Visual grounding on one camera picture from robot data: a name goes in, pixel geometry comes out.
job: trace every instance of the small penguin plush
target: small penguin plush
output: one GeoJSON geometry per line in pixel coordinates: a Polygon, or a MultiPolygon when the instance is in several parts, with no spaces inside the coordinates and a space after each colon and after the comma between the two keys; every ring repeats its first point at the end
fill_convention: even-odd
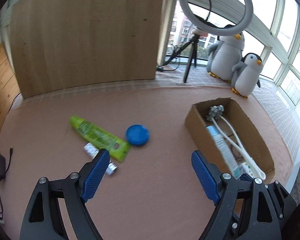
{"type": "Polygon", "coordinates": [[[233,66],[232,92],[248,98],[256,84],[260,87],[259,75],[263,64],[260,56],[248,53],[239,63],[233,66]]]}
{"type": "Polygon", "coordinates": [[[218,36],[217,41],[207,48],[209,54],[207,71],[209,75],[231,81],[232,67],[241,60],[243,48],[243,33],[233,36],[218,36]]]}

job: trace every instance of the green tube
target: green tube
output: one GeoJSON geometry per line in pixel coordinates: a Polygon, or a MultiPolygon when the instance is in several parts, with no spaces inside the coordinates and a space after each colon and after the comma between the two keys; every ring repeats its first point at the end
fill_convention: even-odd
{"type": "Polygon", "coordinates": [[[95,147],[107,149],[111,157],[123,162],[130,149],[127,142],[76,115],[71,116],[70,124],[95,147]]]}

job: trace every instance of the penguin belly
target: penguin belly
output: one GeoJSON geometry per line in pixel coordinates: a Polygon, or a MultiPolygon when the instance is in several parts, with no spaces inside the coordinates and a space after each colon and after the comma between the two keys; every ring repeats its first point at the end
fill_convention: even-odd
{"type": "Polygon", "coordinates": [[[252,94],[252,91],[254,90],[254,87],[257,84],[257,81],[259,79],[259,74],[247,66],[241,73],[241,75],[238,77],[234,89],[239,92],[242,96],[248,96],[252,94]]]}
{"type": "Polygon", "coordinates": [[[224,43],[216,53],[212,63],[211,72],[223,80],[231,80],[232,67],[242,58],[241,50],[224,43]]]}

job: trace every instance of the gray bead cluster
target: gray bead cluster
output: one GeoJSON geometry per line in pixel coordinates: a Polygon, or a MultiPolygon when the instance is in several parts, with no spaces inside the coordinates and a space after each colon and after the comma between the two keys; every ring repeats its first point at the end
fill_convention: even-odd
{"type": "Polygon", "coordinates": [[[222,112],[225,110],[225,108],[220,105],[220,106],[211,106],[209,114],[206,115],[206,119],[210,122],[212,122],[212,119],[218,119],[220,118],[219,115],[222,115],[222,112]]]}

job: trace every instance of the open box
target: open box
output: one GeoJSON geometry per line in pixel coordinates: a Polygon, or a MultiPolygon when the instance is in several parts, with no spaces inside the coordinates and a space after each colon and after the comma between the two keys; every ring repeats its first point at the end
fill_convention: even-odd
{"type": "MultiPolygon", "coordinates": [[[[218,98],[200,102],[191,107],[191,110],[186,117],[185,125],[198,149],[207,158],[207,160],[210,163],[214,163],[221,172],[230,173],[212,136],[206,129],[207,126],[213,125],[213,123],[207,121],[205,116],[209,113],[211,106],[218,105],[224,106],[225,110],[222,116],[230,122],[234,130],[237,132],[237,135],[246,151],[257,163],[260,169],[262,169],[266,174],[265,183],[269,183],[275,173],[274,162],[271,154],[256,127],[238,103],[233,99],[218,98]]],[[[230,129],[224,121],[218,121],[218,125],[228,136],[230,136],[230,129]]]]}

